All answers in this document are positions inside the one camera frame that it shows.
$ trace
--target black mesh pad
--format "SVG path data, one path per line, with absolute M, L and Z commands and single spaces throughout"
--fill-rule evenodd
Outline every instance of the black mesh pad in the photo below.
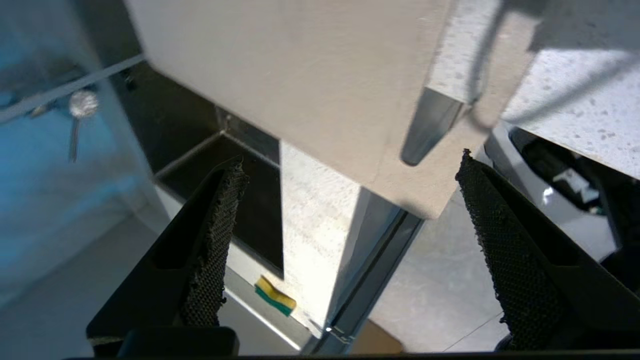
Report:
M 565 313 L 566 302 L 528 246 L 529 232 L 497 190 L 511 185 L 469 153 L 463 155 L 456 180 L 513 336 L 510 348 L 543 348 Z M 519 200 L 532 206 L 524 196 Z
M 224 303 L 224 276 L 229 243 L 236 224 L 238 203 L 248 177 L 240 163 L 225 173 L 216 199 L 209 210 L 204 231 L 204 242 L 195 269 L 189 278 L 189 289 L 180 307 L 184 325 L 197 327 L 218 326 L 218 310 Z

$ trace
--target yellow green sponge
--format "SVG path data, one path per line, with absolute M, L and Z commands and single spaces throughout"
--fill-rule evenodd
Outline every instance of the yellow green sponge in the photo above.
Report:
M 264 276 L 260 276 L 258 282 L 255 283 L 255 292 L 285 316 L 291 315 L 293 309 L 296 308 L 296 301 L 274 288 Z

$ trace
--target floor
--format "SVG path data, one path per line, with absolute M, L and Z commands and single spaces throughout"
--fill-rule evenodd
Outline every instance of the floor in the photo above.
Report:
M 92 357 L 85 328 L 168 223 L 147 207 L 0 309 L 0 358 Z M 236 331 L 239 355 L 293 355 L 290 345 L 227 297 L 220 322 Z
M 370 319 L 407 352 L 489 351 L 508 334 L 502 309 L 458 190 L 426 222 Z

